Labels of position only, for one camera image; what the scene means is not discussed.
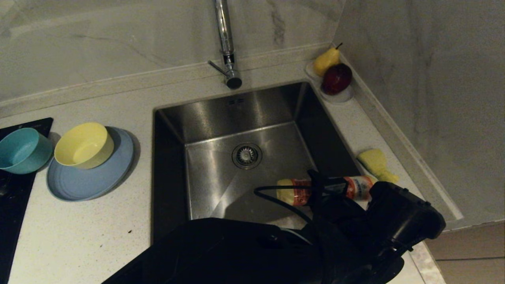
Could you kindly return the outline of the dark red apple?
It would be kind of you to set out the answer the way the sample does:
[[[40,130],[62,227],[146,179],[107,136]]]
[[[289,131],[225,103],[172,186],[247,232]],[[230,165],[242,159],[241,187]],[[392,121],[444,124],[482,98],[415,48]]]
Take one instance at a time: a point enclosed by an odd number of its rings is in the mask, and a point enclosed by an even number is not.
[[[352,78],[352,70],[348,65],[337,64],[326,71],[321,88],[327,95],[337,95],[350,86]]]

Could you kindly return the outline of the light blue plate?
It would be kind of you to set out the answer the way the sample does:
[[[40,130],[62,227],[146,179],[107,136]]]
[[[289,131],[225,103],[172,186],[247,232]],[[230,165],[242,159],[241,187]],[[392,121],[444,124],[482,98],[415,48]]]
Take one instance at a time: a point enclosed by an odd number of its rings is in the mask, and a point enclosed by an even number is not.
[[[77,169],[49,163],[46,184],[56,199],[65,202],[90,201],[113,191],[126,177],[135,157],[136,147],[128,131],[107,127],[115,144],[105,163],[92,169]]]

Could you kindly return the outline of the stainless steel sink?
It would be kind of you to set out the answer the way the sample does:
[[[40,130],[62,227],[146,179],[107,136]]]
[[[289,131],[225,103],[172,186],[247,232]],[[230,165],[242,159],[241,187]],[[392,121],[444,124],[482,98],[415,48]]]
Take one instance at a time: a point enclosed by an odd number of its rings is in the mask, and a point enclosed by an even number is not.
[[[263,151],[258,167],[233,164],[232,152],[242,143]],[[152,240],[209,217],[300,228],[301,218],[254,189],[309,179],[309,169],[331,177],[363,172],[308,82],[157,110]]]

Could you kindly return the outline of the metal sink drain strainer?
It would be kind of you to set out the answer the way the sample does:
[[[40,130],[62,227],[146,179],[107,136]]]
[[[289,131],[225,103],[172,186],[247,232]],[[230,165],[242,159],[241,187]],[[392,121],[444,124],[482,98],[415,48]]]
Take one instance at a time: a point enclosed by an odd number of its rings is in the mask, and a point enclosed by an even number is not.
[[[263,151],[254,143],[239,144],[232,152],[233,164],[242,170],[251,170],[258,167],[262,158]]]

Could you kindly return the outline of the orange-label dish soap bottle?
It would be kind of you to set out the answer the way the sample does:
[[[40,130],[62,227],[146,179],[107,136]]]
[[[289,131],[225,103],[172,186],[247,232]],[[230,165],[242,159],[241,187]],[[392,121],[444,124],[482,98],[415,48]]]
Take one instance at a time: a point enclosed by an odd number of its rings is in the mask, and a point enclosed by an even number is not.
[[[333,193],[345,193],[346,197],[355,201],[366,201],[370,198],[370,189],[377,182],[373,176],[345,176],[327,179],[327,189]],[[295,189],[292,186],[312,186],[307,179],[281,179],[278,186],[291,186],[288,189],[277,189],[277,198],[292,206],[306,206],[310,203],[312,191],[310,189]]]

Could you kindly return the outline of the teal plastic bowl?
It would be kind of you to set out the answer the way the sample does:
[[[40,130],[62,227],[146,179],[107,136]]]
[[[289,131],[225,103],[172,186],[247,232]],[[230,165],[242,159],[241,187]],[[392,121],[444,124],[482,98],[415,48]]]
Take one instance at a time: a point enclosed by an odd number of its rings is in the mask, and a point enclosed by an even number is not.
[[[20,128],[0,141],[0,170],[13,174],[38,171],[51,158],[52,142],[34,128]]]

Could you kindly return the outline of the white fruit dish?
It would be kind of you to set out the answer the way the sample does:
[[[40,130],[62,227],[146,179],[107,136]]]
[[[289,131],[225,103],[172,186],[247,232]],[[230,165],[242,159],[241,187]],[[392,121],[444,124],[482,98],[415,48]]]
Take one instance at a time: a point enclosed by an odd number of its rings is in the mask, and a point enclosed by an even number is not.
[[[325,92],[323,92],[322,89],[322,83],[323,83],[323,78],[321,76],[318,76],[314,72],[313,68],[313,61],[309,61],[307,65],[305,66],[305,73],[310,77],[312,82],[318,87],[318,92],[321,94],[323,99],[326,102],[329,102],[330,104],[343,104],[345,102],[348,102],[350,99],[354,97],[354,90],[351,85],[349,85],[345,90],[342,92],[339,92],[337,95],[327,95]]]

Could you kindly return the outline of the yellow sponge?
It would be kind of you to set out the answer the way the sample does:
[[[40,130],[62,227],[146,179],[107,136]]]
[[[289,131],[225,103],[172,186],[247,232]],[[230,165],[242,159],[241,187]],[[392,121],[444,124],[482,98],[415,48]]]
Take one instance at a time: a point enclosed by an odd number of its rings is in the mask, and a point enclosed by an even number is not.
[[[357,155],[357,160],[379,181],[397,183],[399,177],[391,172],[385,154],[380,149],[369,149]]]

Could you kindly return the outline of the yellow pear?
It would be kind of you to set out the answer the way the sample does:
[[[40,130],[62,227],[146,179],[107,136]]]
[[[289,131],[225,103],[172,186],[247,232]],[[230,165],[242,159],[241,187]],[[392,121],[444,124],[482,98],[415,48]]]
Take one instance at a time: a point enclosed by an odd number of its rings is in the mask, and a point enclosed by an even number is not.
[[[317,76],[323,77],[326,71],[340,63],[340,50],[343,43],[336,47],[329,48],[326,52],[318,56],[313,62],[313,71]]]

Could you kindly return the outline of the chrome faucet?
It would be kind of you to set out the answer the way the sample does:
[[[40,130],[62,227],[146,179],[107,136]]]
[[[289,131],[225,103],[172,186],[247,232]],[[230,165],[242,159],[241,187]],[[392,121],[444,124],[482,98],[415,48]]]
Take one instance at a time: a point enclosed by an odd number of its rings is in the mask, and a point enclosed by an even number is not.
[[[236,90],[242,86],[242,79],[235,66],[235,48],[228,3],[227,0],[213,0],[213,4],[215,7],[221,54],[225,68],[220,68],[210,60],[208,61],[208,64],[225,76],[224,83],[227,88]]]

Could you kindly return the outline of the black induction cooktop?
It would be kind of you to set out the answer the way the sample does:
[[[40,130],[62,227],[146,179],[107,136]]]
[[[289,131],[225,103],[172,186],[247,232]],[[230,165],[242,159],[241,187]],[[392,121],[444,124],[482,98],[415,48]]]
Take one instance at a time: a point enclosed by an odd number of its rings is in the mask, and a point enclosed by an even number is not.
[[[49,139],[52,123],[52,118],[45,118],[1,128],[0,141],[20,128],[34,128]],[[36,172],[19,175],[0,170],[0,284],[7,284],[9,281]]]

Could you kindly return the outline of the yellow plastic bowl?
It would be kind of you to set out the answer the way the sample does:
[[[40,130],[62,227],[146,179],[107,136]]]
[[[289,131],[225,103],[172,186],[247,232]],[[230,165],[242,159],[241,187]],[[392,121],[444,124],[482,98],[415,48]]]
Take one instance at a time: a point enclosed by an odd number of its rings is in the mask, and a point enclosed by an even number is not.
[[[92,169],[105,163],[114,147],[105,126],[87,122],[70,129],[59,139],[54,158],[63,166]]]

